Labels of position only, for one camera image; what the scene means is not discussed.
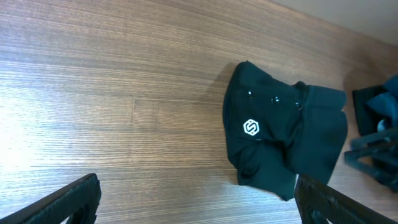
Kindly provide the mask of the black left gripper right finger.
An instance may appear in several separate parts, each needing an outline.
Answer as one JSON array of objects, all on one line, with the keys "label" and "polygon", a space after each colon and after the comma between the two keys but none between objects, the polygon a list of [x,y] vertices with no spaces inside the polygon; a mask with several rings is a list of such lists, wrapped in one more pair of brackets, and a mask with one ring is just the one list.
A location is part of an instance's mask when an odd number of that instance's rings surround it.
[{"label": "black left gripper right finger", "polygon": [[307,175],[298,177],[294,198],[302,224],[397,224]]}]

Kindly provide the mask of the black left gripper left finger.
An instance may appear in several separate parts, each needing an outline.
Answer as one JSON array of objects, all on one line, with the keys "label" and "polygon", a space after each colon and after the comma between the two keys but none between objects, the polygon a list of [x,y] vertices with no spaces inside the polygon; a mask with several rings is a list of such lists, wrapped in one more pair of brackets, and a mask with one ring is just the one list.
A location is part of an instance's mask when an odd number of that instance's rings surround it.
[{"label": "black left gripper left finger", "polygon": [[1,224],[94,224],[101,199],[100,181],[94,173],[58,189],[33,204],[1,219]]}]

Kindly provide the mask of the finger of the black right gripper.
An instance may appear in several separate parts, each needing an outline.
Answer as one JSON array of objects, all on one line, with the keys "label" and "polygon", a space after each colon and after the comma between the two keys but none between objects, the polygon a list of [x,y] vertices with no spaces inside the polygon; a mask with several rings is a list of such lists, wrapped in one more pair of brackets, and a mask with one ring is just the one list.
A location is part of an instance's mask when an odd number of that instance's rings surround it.
[{"label": "finger of the black right gripper", "polygon": [[373,146],[377,144],[385,144],[397,140],[397,128],[387,129],[376,133],[368,134],[351,140],[352,149]]}]

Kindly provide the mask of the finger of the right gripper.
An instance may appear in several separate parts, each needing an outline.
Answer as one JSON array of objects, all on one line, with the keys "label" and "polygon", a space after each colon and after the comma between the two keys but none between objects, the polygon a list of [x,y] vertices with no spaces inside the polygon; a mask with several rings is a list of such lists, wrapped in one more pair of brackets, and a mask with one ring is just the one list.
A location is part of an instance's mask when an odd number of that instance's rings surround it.
[{"label": "finger of the right gripper", "polygon": [[397,170],[397,146],[363,147],[346,151],[344,153],[345,162],[349,166],[371,176],[380,184],[385,185],[391,191],[396,192],[397,173],[393,174],[392,172],[388,172],[388,169],[385,169],[385,167],[380,168],[378,166],[365,164],[360,161],[360,158],[362,157],[376,158],[382,163],[387,164],[387,167],[394,167],[394,169]]}]

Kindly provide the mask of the black polo shirt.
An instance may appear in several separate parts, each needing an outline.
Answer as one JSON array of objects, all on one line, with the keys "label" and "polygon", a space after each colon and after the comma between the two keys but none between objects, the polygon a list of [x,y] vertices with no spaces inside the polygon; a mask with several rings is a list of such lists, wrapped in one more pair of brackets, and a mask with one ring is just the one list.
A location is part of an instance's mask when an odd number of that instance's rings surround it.
[{"label": "black polo shirt", "polygon": [[223,102],[227,156],[239,185],[294,196],[298,175],[323,184],[346,141],[341,90],[278,81],[251,62],[239,63]]}]

